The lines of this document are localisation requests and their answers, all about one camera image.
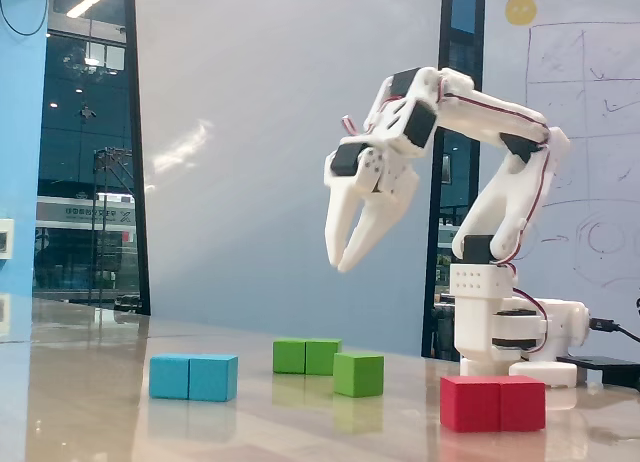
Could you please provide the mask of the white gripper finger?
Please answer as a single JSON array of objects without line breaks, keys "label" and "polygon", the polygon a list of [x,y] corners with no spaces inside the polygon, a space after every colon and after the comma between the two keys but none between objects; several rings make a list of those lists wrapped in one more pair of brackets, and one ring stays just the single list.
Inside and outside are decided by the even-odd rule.
[{"label": "white gripper finger", "polygon": [[364,206],[364,194],[330,189],[325,223],[325,243],[331,266],[338,269],[344,249],[359,221]]},{"label": "white gripper finger", "polygon": [[419,185],[417,174],[393,176],[394,185],[383,188],[379,180],[364,196],[364,206],[338,263],[340,272],[354,268],[407,212]]}]

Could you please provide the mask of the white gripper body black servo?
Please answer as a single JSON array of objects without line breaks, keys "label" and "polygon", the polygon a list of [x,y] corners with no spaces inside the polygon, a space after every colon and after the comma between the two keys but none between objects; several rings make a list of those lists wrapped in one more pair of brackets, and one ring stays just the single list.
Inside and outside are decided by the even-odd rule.
[{"label": "white gripper body black servo", "polygon": [[324,183],[330,189],[401,196],[419,182],[408,156],[369,136],[344,137],[325,161]]}]

